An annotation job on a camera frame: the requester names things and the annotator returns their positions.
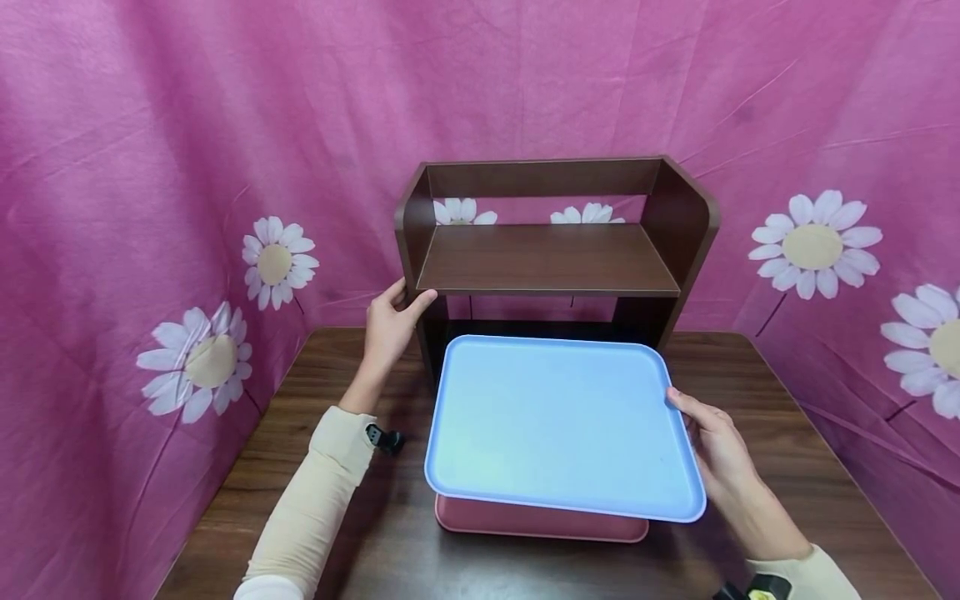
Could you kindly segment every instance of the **white daisy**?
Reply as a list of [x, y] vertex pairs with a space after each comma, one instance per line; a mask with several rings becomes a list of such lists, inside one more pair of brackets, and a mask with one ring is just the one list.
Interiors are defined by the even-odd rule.
[[772, 214], [766, 226], [754, 229], [754, 241], [763, 244], [750, 252], [751, 260], [765, 260], [757, 273], [772, 277], [775, 289], [797, 286], [804, 300], [815, 290], [836, 298], [839, 280], [860, 287], [864, 275], [876, 275], [880, 263], [863, 250], [883, 239], [878, 228], [855, 228], [867, 206], [843, 204], [843, 195], [827, 190], [812, 203], [803, 194], [790, 199], [790, 216]]
[[252, 373], [247, 362], [252, 348], [244, 343], [246, 336], [243, 314], [237, 308], [231, 317], [227, 302], [212, 319], [194, 307], [183, 313], [183, 324], [159, 324], [154, 338], [163, 348], [136, 357], [137, 367], [165, 372], [141, 390], [144, 397], [153, 400], [147, 410], [167, 415], [182, 407], [180, 418], [192, 423], [212, 403], [217, 415], [223, 415], [243, 394], [242, 381]]
[[265, 310], [270, 299], [274, 310], [294, 298], [294, 290], [306, 287], [313, 279], [313, 269], [320, 262], [304, 254], [313, 250], [313, 240], [303, 237], [303, 228], [291, 223], [286, 228], [278, 217], [260, 219], [253, 224], [252, 235], [243, 236], [243, 259], [251, 267], [244, 276], [250, 286], [248, 300], [256, 297], [256, 305]]
[[[900, 386], [911, 396], [933, 394], [933, 409], [960, 419], [960, 290], [952, 297], [935, 285], [917, 288], [917, 296], [900, 294], [894, 309], [906, 323], [885, 323], [880, 333], [909, 348], [890, 352], [883, 362], [901, 373]], [[932, 329], [927, 334], [924, 329]]]
[[492, 210], [477, 216], [477, 201], [473, 198], [447, 198], [443, 204], [433, 201], [437, 225], [493, 225], [496, 213]]
[[584, 206], [584, 214], [573, 206], [568, 206], [564, 212], [555, 212], [550, 215], [550, 223], [561, 225], [564, 223], [626, 223], [621, 218], [611, 219], [613, 216], [613, 207], [609, 204], [600, 205], [600, 203], [587, 203]]

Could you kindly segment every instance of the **beige sleeve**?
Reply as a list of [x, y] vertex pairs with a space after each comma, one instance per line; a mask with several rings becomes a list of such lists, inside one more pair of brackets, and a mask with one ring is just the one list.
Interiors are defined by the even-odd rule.
[[789, 600], [860, 600], [850, 580], [820, 546], [801, 561], [747, 561], [757, 574], [777, 575], [790, 582]]
[[284, 580], [302, 597], [313, 597], [353, 490], [370, 465], [373, 444], [366, 429], [375, 421], [336, 406], [326, 411], [306, 458], [260, 534], [234, 598], [294, 598], [287, 595], [289, 590], [284, 594], [275, 588], [274, 583], [282, 586]]

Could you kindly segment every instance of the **brown table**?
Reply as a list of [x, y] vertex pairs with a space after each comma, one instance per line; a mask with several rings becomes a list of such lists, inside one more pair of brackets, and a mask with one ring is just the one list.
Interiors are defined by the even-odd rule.
[[[362, 349], [361, 329], [311, 336], [158, 598], [231, 597], [311, 432], [346, 390]], [[746, 338], [676, 333], [665, 357], [679, 388], [732, 415], [761, 475], [865, 599], [937, 597]], [[443, 531], [423, 478], [433, 397], [422, 369], [411, 348], [387, 385], [382, 423], [408, 442], [396, 459], [374, 458], [317, 598], [695, 600], [710, 598], [723, 579], [747, 581], [743, 557], [712, 510], [692, 525], [653, 523], [634, 545]]]

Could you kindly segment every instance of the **shelf board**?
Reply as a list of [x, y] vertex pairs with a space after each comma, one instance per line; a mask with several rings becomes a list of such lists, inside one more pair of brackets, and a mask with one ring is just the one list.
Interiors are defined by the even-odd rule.
[[676, 298], [640, 225], [436, 227], [417, 289], [445, 295]]

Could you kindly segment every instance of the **brown desktop shelf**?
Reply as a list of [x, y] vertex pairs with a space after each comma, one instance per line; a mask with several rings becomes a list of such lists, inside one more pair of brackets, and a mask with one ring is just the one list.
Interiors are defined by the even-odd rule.
[[680, 287], [639, 225], [435, 228], [418, 292], [676, 298]]
[[[438, 227], [434, 198], [645, 195], [639, 224]], [[662, 346], [719, 228], [713, 198], [667, 156], [423, 163], [396, 210], [408, 300], [440, 295], [417, 323], [440, 378], [457, 335], [612, 340]], [[609, 323], [451, 321], [447, 296], [612, 296]]]

